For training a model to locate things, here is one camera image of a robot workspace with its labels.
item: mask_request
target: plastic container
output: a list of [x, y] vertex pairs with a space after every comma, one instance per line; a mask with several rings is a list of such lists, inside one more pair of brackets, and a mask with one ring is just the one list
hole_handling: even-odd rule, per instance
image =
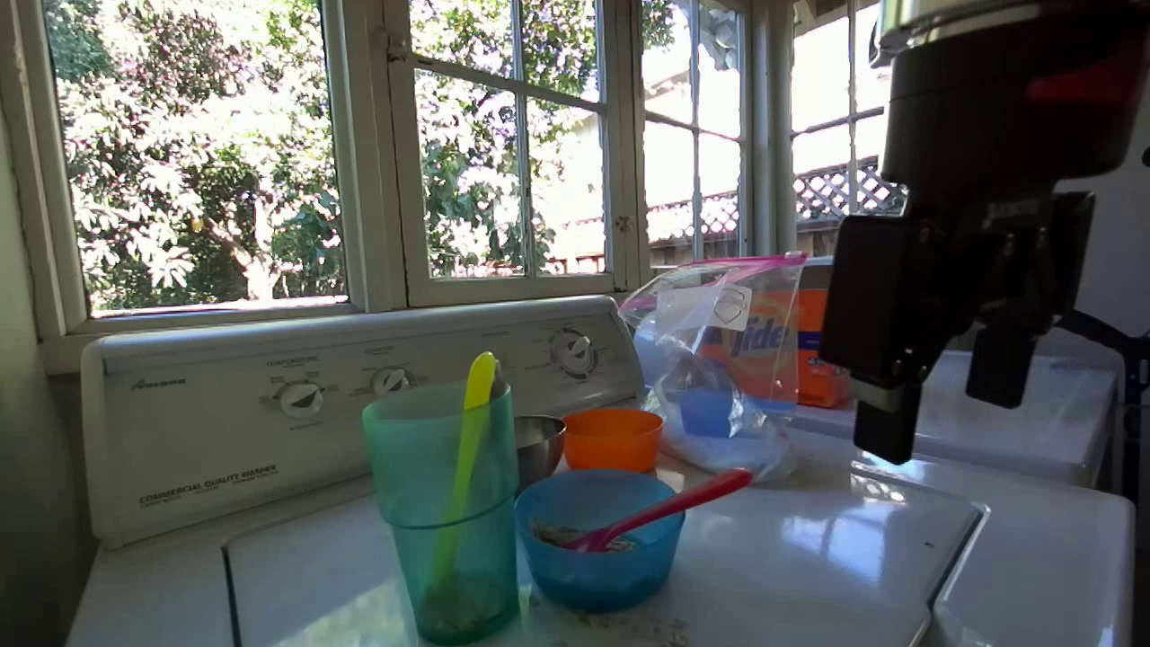
[[794, 301], [799, 328], [799, 401], [818, 408], [840, 408], [851, 401], [851, 380], [840, 365], [818, 359], [827, 315], [827, 286], [803, 286]]
[[676, 496], [655, 473], [566, 472], [519, 496], [519, 534], [539, 592], [574, 611], [621, 611], [655, 598], [671, 572], [683, 515], [626, 534], [621, 549], [578, 552], [539, 540], [543, 527], [600, 527]]
[[[481, 438], [459, 496], [464, 432]], [[417, 632], [473, 644], [519, 619], [511, 392], [473, 408], [464, 386], [396, 392], [363, 406], [363, 438]]]
[[661, 416], [651, 408], [578, 408], [566, 416], [566, 461], [573, 472], [655, 472]]

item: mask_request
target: kitchen appliance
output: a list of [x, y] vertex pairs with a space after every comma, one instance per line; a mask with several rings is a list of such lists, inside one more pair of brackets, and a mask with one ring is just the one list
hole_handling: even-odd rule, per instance
[[884, 178], [902, 214], [839, 229], [822, 359], [847, 365], [857, 441], [913, 455], [920, 389], [974, 328], [968, 392], [1017, 406], [1036, 338], [1076, 308], [1094, 194], [1125, 157], [1147, 0], [884, 0]]
[[[101, 540], [73, 647], [417, 644], [360, 406], [502, 359], [520, 414], [638, 401], [611, 297], [103, 338], [83, 356]], [[1127, 644], [1133, 508], [794, 436], [794, 473], [690, 511], [626, 616], [545, 602], [490, 644]], [[665, 465], [671, 485], [696, 472]]]
[[[1036, 356], [1024, 399], [1005, 408], [965, 392], [969, 352], [942, 352], [925, 380], [915, 455], [1002, 467], [1068, 485], [1102, 485], [1115, 455], [1119, 374], [1070, 356]], [[794, 426], [851, 438], [857, 408], [794, 414]]]

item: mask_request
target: stove knob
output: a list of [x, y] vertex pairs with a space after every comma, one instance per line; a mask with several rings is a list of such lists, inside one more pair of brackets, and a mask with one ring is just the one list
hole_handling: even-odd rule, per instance
[[549, 356], [573, 377], [591, 377], [600, 362], [597, 344], [574, 328], [549, 338]]
[[410, 389], [410, 374], [408, 371], [381, 371], [369, 380], [373, 396], [393, 396], [393, 392], [404, 392], [404, 389]]
[[284, 416], [315, 416], [325, 408], [325, 389], [315, 380], [284, 386], [276, 396]]

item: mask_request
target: orange cup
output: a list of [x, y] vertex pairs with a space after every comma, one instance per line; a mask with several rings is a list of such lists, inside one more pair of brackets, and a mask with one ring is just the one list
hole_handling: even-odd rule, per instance
[[616, 467], [651, 473], [657, 465], [661, 416], [651, 408], [578, 408], [566, 424], [566, 461], [573, 472]]

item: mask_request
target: control panel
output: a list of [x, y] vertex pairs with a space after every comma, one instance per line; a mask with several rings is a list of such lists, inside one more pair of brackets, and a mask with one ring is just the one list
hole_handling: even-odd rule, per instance
[[638, 401], [611, 297], [118, 334], [83, 356], [95, 526], [128, 544], [368, 477], [360, 408], [497, 352], [519, 414]]

